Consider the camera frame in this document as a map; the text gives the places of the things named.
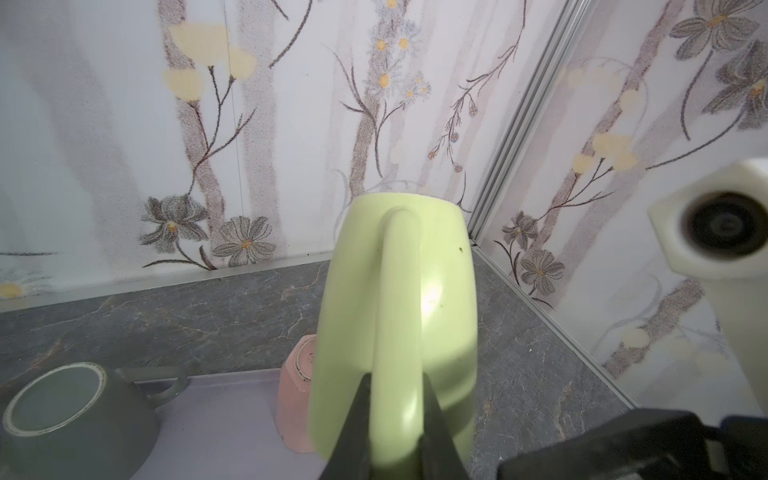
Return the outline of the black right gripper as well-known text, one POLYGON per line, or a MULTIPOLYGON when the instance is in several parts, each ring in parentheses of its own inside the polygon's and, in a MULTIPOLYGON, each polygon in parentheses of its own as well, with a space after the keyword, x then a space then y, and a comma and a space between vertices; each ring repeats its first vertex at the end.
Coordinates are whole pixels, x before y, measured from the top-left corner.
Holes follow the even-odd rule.
POLYGON ((499 479, 765 479, 767 419, 717 427, 688 411, 639 408, 562 443, 501 462, 499 479))

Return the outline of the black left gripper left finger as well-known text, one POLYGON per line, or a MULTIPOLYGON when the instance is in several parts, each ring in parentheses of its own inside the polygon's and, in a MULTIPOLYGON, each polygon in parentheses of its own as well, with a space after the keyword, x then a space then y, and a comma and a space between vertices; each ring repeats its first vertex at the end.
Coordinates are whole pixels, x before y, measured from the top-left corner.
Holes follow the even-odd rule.
POLYGON ((369 439, 370 373, 362 376, 342 430, 320 480, 369 480, 372 463, 369 439))

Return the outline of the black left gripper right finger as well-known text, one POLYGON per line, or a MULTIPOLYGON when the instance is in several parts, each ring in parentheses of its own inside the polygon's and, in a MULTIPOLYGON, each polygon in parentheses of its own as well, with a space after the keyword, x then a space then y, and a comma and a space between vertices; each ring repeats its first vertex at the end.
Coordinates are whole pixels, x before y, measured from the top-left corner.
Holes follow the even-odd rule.
POLYGON ((422 480, 469 480, 430 379, 423 374, 423 434, 419 440, 422 480))

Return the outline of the light green ceramic mug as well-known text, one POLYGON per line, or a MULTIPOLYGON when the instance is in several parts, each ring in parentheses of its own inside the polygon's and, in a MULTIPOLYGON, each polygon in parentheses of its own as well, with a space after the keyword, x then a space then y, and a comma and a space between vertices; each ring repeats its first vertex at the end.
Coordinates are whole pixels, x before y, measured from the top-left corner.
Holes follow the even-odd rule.
POLYGON ((357 197, 323 292, 308 410, 314 449, 330 459, 363 380, 359 444, 373 478, 417 479, 433 393, 460 462, 474 436, 478 310, 472 250, 455 204, 409 193, 357 197))

